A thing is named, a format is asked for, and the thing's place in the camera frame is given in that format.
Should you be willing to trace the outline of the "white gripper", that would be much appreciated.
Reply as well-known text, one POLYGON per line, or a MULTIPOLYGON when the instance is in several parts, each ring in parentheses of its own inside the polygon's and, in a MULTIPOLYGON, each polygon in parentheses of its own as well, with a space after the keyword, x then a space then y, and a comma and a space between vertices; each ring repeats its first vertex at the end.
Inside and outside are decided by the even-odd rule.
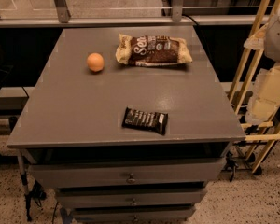
POLYGON ((259 125, 267 121, 280 106, 280 63, 276 63, 270 70, 259 70, 252 92, 245 121, 259 125))

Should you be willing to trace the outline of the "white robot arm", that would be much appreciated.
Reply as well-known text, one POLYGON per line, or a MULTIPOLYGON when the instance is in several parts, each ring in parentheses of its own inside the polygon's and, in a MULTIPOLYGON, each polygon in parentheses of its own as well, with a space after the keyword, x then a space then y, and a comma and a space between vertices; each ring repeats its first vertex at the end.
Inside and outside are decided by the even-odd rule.
POLYGON ((264 55, 274 61, 274 66, 269 70, 259 70, 253 95, 247 105, 245 121, 259 125, 267 121, 280 106, 280 8, 244 42, 244 47, 252 50, 264 49, 264 55))

